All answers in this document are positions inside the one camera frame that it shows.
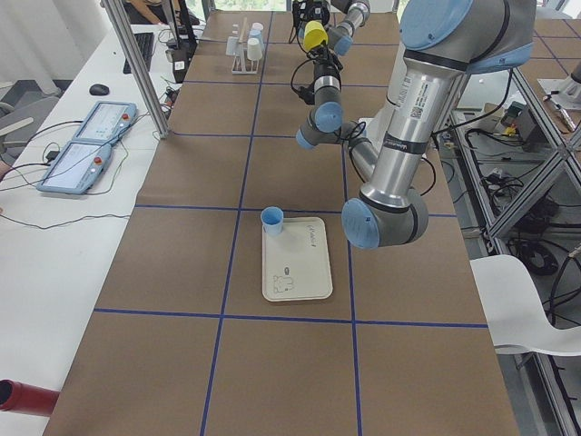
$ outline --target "aluminum pole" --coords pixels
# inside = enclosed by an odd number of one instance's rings
[[[162,111],[162,107],[157,100],[157,94],[155,93],[155,88],[153,88],[152,79],[149,76],[149,71],[145,66],[145,62],[135,41],[135,36],[131,30],[131,25],[129,24],[129,19],[123,8],[121,0],[103,0],[103,6],[113,29],[117,34],[123,53],[131,66],[131,71],[135,82],[139,87],[139,91],[142,94],[143,100],[145,101],[145,106],[149,111],[150,116],[153,119],[155,128],[160,135],[160,138],[167,137],[169,133],[169,128],[167,125],[167,120],[165,114]]]

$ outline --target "white desk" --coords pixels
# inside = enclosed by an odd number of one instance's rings
[[[157,26],[135,26],[134,32],[159,32]],[[165,46],[156,42],[150,76],[161,95],[172,79],[172,66]],[[138,114],[147,112],[132,74],[123,74],[125,57],[113,29],[104,38],[83,70],[64,93],[41,128],[69,120],[82,120],[100,100],[137,104]],[[88,93],[91,84],[109,86],[104,97]],[[56,128],[35,138],[16,164],[42,162],[43,150],[52,141],[64,146],[78,124]],[[66,197],[40,193],[23,184],[11,172],[0,183],[0,207],[4,215],[26,223],[47,226],[86,215],[128,215],[152,161],[158,140],[151,117],[145,116],[123,138],[129,156],[113,189],[104,195]],[[91,192],[105,191],[125,151],[118,145],[109,169]],[[45,167],[27,167],[23,173],[37,181]],[[42,231],[0,218],[0,379],[11,379],[60,391],[84,328],[111,261],[121,240],[126,220],[103,218]],[[37,436],[48,419],[0,413],[3,436]]]

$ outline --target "red object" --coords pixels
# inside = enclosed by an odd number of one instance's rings
[[[51,416],[60,392],[19,381],[0,381],[0,411]]]

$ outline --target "white chair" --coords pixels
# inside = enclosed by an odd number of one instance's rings
[[[498,354],[581,355],[581,327],[559,330],[545,316],[525,265],[500,254],[470,261]]]

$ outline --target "label on robot arm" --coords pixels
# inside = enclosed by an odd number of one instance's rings
[[[438,88],[439,85],[434,82],[421,81],[421,84],[414,85],[414,78],[406,75],[399,90],[396,111],[407,118],[424,121],[428,117],[429,108],[438,93]]]

